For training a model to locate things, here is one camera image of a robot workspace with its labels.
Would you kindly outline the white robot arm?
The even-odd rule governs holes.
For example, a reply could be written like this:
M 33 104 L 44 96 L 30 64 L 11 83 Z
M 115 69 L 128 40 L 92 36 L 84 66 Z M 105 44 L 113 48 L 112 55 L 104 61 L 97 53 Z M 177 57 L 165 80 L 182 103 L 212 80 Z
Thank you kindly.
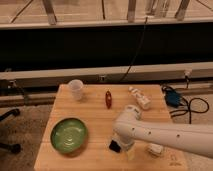
M 113 131 L 123 148 L 142 140 L 213 159 L 213 125 L 146 122 L 138 107 L 127 105 L 116 118 Z

